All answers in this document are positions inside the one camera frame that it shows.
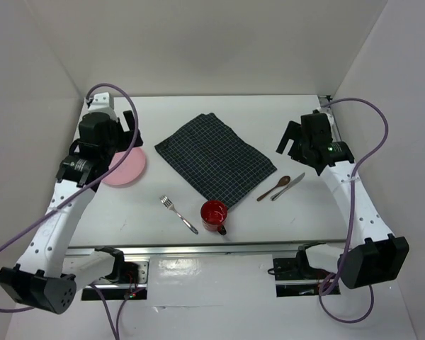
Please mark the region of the pink plastic plate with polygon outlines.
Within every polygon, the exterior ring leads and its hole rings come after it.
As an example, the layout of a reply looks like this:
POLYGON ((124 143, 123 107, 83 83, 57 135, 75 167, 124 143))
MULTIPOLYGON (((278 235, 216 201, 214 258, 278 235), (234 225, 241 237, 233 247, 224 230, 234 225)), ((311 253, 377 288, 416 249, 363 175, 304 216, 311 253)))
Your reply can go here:
POLYGON ((102 182, 109 186, 124 186, 139 177, 145 170, 146 156, 141 147, 132 148, 126 159, 102 182))

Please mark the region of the dark checked cloth placemat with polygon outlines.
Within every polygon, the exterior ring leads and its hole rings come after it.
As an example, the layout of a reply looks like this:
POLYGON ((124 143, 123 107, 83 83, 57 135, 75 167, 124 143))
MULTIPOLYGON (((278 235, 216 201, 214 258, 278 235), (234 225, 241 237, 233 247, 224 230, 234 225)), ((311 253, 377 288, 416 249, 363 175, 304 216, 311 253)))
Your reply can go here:
POLYGON ((154 148, 206 200, 227 208, 277 171, 214 113, 196 116, 154 148))

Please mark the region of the silver metal fork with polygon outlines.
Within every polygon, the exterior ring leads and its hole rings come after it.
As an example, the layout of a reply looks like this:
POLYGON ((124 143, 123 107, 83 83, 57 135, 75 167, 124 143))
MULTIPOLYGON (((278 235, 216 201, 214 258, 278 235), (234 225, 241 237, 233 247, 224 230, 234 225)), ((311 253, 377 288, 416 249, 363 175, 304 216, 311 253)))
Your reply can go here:
POLYGON ((172 212, 174 212, 180 219, 181 219, 181 221, 183 222, 183 224, 185 225, 185 226, 187 226, 187 228, 189 228, 189 230, 192 232, 192 233, 194 233, 194 234, 196 234, 196 235, 198 235, 198 230, 182 215, 182 214, 180 214, 179 212, 178 212, 178 210, 175 208, 175 205, 171 202, 171 200, 167 197, 167 196, 165 196, 165 195, 163 195, 163 196, 161 196, 160 198, 160 201, 161 201, 161 203, 168 209, 168 210, 170 210, 170 211, 172 211, 172 212))

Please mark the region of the red ceramic mug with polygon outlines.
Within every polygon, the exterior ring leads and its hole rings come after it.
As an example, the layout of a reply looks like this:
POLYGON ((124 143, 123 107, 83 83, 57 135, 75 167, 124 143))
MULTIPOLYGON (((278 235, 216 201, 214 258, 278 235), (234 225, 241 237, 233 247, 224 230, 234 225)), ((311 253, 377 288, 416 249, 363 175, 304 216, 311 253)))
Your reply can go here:
POLYGON ((225 229, 227 216, 226 205, 218 200, 209 200, 200 209, 200 217, 204 228, 209 232, 216 232, 222 236, 227 234, 225 229))

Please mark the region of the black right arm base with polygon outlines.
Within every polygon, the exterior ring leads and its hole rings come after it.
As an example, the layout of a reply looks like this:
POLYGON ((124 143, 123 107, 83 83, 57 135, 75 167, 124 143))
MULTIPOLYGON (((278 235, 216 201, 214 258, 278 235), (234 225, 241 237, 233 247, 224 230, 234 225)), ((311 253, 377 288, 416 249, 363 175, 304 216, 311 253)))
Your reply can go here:
POLYGON ((275 258, 273 267, 267 270, 276 282, 276 297, 304 297, 319 295, 319 286, 329 275, 324 269, 309 265, 306 250, 323 242, 304 244, 298 247, 294 258, 275 258))

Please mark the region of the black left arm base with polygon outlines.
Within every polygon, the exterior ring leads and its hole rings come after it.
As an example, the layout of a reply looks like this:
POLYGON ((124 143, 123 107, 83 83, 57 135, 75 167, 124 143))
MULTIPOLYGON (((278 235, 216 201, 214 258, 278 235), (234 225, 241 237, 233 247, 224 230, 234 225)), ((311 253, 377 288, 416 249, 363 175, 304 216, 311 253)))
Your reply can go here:
POLYGON ((119 279, 99 278, 93 284, 106 301, 146 300, 149 279, 149 259, 139 255, 125 255, 119 279))

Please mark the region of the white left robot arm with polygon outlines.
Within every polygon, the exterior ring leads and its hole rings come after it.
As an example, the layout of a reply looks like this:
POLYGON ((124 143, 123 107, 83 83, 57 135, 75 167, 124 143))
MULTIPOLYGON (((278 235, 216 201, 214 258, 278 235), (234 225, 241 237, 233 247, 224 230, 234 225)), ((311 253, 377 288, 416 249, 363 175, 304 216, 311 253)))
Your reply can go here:
POLYGON ((101 278, 116 283, 125 276, 123 252, 109 246, 96 247, 88 256, 65 257, 81 216, 115 167, 115 154, 142 145, 132 111, 124 113, 129 127, 124 130, 109 93, 89 98, 87 107, 33 239, 13 267, 0 269, 0 286, 14 302, 57 315, 85 286, 101 278))

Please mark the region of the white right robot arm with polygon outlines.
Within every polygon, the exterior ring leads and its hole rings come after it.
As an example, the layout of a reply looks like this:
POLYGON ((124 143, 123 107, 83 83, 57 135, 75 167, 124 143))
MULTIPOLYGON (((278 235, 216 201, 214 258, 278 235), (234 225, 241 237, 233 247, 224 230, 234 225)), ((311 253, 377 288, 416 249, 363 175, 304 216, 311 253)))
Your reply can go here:
POLYGON ((316 171, 348 224, 343 249, 321 242, 301 246, 295 270, 303 278, 325 270, 349 289, 393 281, 409 252, 408 241, 395 236, 377 212, 348 145, 333 140, 333 124, 330 114, 314 110, 288 123, 276 149, 316 171))

